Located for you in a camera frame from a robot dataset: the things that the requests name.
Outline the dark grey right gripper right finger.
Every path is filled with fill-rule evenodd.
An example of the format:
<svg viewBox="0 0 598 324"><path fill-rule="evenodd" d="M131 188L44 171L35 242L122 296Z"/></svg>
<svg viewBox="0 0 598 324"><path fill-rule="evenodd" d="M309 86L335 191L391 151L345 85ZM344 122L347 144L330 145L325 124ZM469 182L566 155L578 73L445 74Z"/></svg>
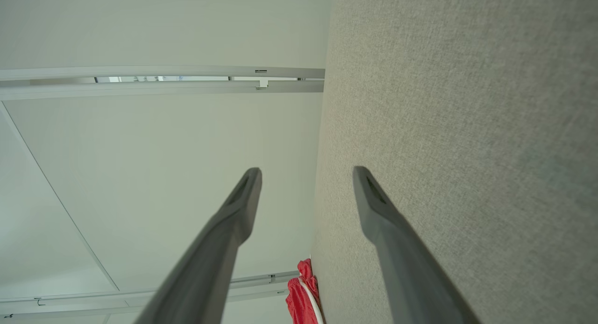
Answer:
<svg viewBox="0 0 598 324"><path fill-rule="evenodd" d="M365 166L353 168L362 231L375 246L396 324L478 324L480 320L416 231Z"/></svg>

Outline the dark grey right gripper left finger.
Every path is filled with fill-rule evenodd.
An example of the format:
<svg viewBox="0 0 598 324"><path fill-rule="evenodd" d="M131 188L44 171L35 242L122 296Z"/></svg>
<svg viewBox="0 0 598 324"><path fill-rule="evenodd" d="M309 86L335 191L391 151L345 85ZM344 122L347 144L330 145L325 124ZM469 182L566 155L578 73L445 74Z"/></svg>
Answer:
<svg viewBox="0 0 598 324"><path fill-rule="evenodd" d="M138 324L218 324L239 247L252 233L262 173L248 169L156 294Z"/></svg>

